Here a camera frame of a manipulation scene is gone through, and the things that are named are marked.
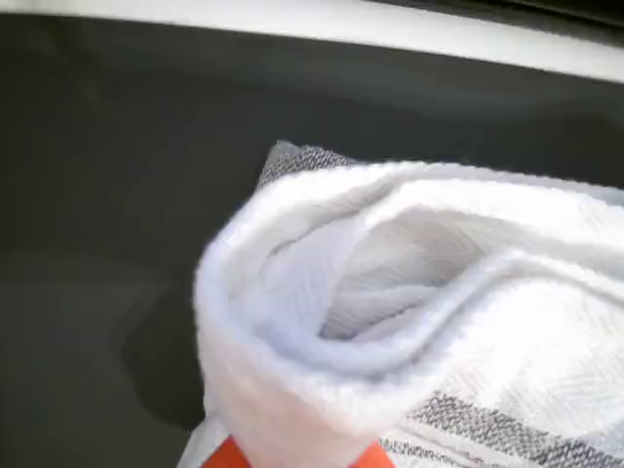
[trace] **gray stripe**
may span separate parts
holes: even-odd
[[[414,444],[410,444],[408,442],[382,438],[379,439],[379,444],[387,453],[395,453],[397,455],[408,456],[410,458],[435,460],[444,462],[449,466],[464,468],[464,465],[460,465],[459,463],[445,455],[436,453],[428,448],[415,446]]]
[[[285,176],[301,171],[351,166],[357,161],[316,146],[298,147],[287,141],[278,141],[271,149],[258,181],[258,188]]]
[[[436,395],[410,418],[490,449],[553,468],[624,468],[624,460],[584,442],[524,426],[497,410]]]

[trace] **terry cloth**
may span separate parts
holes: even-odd
[[[278,143],[303,172],[267,167],[207,246],[207,418],[179,466],[232,434],[254,468],[377,438],[406,468],[624,467],[624,194],[342,160]]]

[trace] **folded towel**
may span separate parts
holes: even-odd
[[[320,160],[352,163],[269,158]],[[266,183],[197,269],[207,419],[179,466],[229,432],[254,468],[344,468],[378,437],[405,467],[623,467],[623,201],[424,163]]]

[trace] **fabric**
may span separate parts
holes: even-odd
[[[287,153],[288,172],[340,159],[279,143],[269,163]],[[208,416],[179,466],[228,433],[258,468],[343,468],[378,437],[399,467],[624,466],[621,191],[264,174],[197,269]]]

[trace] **white towel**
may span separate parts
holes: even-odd
[[[267,184],[197,269],[207,419],[179,466],[227,433],[254,468],[378,437],[397,466],[624,466],[623,201],[423,163]]]

